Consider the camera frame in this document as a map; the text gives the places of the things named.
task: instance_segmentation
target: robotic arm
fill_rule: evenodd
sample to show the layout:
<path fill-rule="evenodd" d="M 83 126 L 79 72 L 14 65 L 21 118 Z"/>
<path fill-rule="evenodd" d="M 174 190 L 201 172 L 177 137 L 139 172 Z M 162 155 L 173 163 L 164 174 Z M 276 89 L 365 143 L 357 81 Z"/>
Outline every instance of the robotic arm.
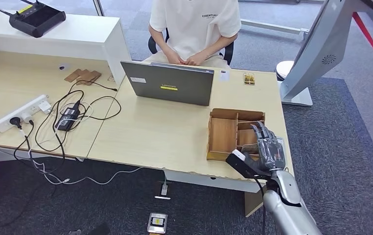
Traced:
<path fill-rule="evenodd" d="M 252 128 L 257 136 L 260 159 L 254 161 L 249 154 L 236 149 L 226 162 L 245 178 L 266 180 L 264 207 L 284 235 L 321 235 L 300 195 L 295 178 L 284 170 L 283 146 L 262 122 L 257 124 L 258 127 L 252 125 Z"/>

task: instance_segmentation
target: shorts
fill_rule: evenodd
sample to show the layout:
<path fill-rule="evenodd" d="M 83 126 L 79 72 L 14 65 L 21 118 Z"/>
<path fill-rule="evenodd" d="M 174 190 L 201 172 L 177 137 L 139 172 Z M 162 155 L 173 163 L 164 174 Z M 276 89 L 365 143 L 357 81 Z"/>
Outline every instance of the shorts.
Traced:
<path fill-rule="evenodd" d="M 158 51 L 156 54 L 151 55 L 149 58 L 143 61 L 144 63 L 163 63 L 168 64 L 169 61 L 163 51 Z M 206 59 L 200 66 L 203 67 L 213 67 L 221 69 L 230 69 L 230 66 L 227 64 L 227 61 L 223 59 L 221 55 L 213 55 L 210 58 Z"/>

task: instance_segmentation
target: red rope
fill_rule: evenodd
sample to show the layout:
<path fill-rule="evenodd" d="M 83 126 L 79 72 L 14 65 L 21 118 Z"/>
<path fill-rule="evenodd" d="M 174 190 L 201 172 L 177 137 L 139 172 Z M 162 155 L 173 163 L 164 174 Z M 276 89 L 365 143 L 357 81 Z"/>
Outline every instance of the red rope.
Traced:
<path fill-rule="evenodd" d="M 354 18 L 355 22 L 358 24 L 358 26 L 361 29 L 364 36 L 367 38 L 368 42 L 373 47 L 373 38 L 371 37 L 371 34 L 368 32 L 367 28 L 365 27 L 365 25 L 362 22 L 361 18 L 359 17 L 358 13 L 354 12 L 352 17 Z"/>

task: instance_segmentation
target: laptop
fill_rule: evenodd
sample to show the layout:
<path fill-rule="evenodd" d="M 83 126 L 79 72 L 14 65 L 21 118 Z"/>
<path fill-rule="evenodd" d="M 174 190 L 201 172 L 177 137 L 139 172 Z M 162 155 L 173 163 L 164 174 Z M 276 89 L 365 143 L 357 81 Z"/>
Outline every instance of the laptop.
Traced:
<path fill-rule="evenodd" d="M 210 105 L 214 70 L 121 61 L 137 96 Z"/>

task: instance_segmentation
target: wooden organizer box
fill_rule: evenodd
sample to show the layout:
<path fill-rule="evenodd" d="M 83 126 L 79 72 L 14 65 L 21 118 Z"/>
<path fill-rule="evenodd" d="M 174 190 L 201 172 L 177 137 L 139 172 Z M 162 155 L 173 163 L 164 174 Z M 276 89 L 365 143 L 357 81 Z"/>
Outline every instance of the wooden organizer box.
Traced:
<path fill-rule="evenodd" d="M 264 112 L 234 109 L 213 109 L 208 122 L 209 136 L 207 160 L 225 161 L 235 149 L 241 151 L 245 144 L 257 144 L 250 124 L 264 123 Z M 258 149 L 250 156 L 257 160 Z"/>

